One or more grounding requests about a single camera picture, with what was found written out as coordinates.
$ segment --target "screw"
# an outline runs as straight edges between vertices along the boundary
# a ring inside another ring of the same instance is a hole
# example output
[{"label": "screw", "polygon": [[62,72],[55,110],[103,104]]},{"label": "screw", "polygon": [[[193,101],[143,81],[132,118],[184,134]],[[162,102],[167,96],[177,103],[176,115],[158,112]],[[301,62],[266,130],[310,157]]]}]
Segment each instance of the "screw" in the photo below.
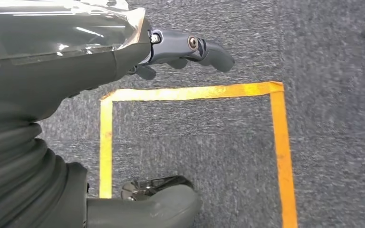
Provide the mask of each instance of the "screw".
[{"label": "screw", "polygon": [[160,43],[160,36],[158,34],[152,34],[152,35],[150,35],[150,42],[152,44]]},{"label": "screw", "polygon": [[190,46],[190,48],[192,50],[196,50],[198,48],[198,40],[197,40],[197,38],[195,38],[193,36],[189,36],[188,37],[188,45]]}]

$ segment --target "robotic hand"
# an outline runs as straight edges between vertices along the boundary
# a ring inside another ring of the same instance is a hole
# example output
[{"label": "robotic hand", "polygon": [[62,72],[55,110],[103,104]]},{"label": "robotic hand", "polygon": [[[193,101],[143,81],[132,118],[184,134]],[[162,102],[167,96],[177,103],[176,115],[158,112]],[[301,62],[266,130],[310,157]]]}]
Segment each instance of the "robotic hand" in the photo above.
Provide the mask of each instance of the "robotic hand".
[{"label": "robotic hand", "polygon": [[189,33],[173,30],[149,30],[151,53],[134,66],[128,74],[138,74],[141,78],[151,80],[156,76],[150,65],[167,63],[175,69],[184,68],[188,61],[203,66],[212,65],[221,72],[227,72],[234,66],[234,59],[220,45],[197,38]]},{"label": "robotic hand", "polygon": [[222,72],[234,65],[213,42],[153,29],[143,8],[0,0],[0,228],[191,226],[201,201],[184,177],[133,182],[123,189],[128,200],[88,199],[87,169],[36,139],[36,122],[67,97],[125,75],[153,79],[151,65],[188,61]]}]

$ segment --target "gray carpet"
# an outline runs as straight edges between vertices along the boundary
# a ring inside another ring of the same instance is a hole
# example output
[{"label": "gray carpet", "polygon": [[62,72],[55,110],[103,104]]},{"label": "gray carpet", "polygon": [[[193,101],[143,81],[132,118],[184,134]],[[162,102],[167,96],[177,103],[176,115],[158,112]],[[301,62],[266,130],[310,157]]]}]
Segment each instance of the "gray carpet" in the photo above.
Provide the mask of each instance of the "gray carpet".
[{"label": "gray carpet", "polygon": [[[365,228],[365,0],[135,0],[159,28],[214,38],[226,74],[160,66],[65,100],[42,123],[50,147],[90,169],[98,194],[99,98],[117,88],[282,81],[299,226]],[[131,178],[182,174],[204,199],[195,227],[281,227],[269,98],[121,102],[114,115],[114,196]]]}]

